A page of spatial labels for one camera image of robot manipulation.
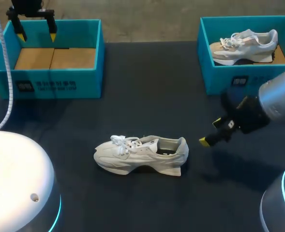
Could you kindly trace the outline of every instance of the cardboard box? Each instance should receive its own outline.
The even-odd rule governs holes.
[[[197,53],[207,94],[221,94],[234,86],[240,87],[244,94],[256,95],[263,83],[285,72],[285,64],[214,64],[209,44],[247,29],[258,33],[275,29],[285,57],[285,16],[203,17],[200,19]]]
[[[92,69],[96,49],[69,48],[55,49],[51,62],[51,69]]]
[[[99,98],[101,96],[105,43],[100,20],[55,20],[58,31],[52,42],[46,20],[21,21],[27,41],[20,40],[11,21],[4,30],[15,99]],[[24,50],[23,48],[48,48]],[[50,69],[51,49],[68,49],[64,63],[77,60],[71,68],[60,60]],[[8,81],[0,44],[0,95],[7,99]]]
[[[54,48],[22,48],[15,70],[50,69]]]

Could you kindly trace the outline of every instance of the gray robot arm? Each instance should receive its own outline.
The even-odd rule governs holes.
[[[213,122],[217,129],[199,141],[203,146],[213,146],[219,141],[228,142],[232,134],[240,130],[251,133],[267,126],[271,121],[285,120],[285,72],[264,83],[258,96],[246,96],[235,106],[228,93],[221,95],[221,104],[226,115]]]
[[[272,121],[285,120],[285,72],[259,88],[259,101]]]

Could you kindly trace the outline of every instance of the shoe insole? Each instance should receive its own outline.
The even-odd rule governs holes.
[[[174,151],[174,150],[167,150],[167,149],[157,149],[157,152],[156,152],[157,154],[159,154],[159,155],[171,155],[171,154],[175,154],[176,153],[176,151]]]

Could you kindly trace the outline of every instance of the blue box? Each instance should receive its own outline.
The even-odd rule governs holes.
[[[54,43],[45,20],[21,23],[28,38],[26,42],[17,37],[11,21],[4,30],[15,99],[100,98],[105,54],[100,20],[56,20],[58,31]],[[22,48],[96,48],[94,68],[14,70]],[[18,87],[21,83],[30,84],[30,91],[21,91]],[[0,95],[4,99],[9,97],[1,44]]]
[[[244,94],[257,94],[259,87],[285,71],[285,64],[215,66],[209,44],[230,38],[235,32],[278,32],[285,56],[285,16],[203,17],[200,19],[197,52],[207,94],[221,94],[234,80],[244,81]]]

